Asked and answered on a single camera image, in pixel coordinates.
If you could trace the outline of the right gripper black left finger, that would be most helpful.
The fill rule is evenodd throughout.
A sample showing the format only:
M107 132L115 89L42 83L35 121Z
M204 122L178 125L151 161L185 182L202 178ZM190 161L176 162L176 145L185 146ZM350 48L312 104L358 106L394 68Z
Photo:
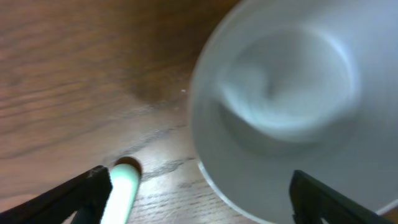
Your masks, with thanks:
M3 224L99 224L112 190L109 171L96 166L32 200L1 213Z

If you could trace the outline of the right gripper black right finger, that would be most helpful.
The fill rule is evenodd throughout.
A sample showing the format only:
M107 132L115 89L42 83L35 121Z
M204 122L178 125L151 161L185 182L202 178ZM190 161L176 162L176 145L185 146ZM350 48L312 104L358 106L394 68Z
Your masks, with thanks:
M289 196L296 224L392 224L302 170L295 170Z

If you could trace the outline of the grey plastic bowl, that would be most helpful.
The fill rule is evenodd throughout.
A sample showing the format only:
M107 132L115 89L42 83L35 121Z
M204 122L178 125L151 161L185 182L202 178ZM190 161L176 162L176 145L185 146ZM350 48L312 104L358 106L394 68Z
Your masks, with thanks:
M378 214L397 206L397 0L241 1L195 65L190 129L216 194L292 223L302 170Z

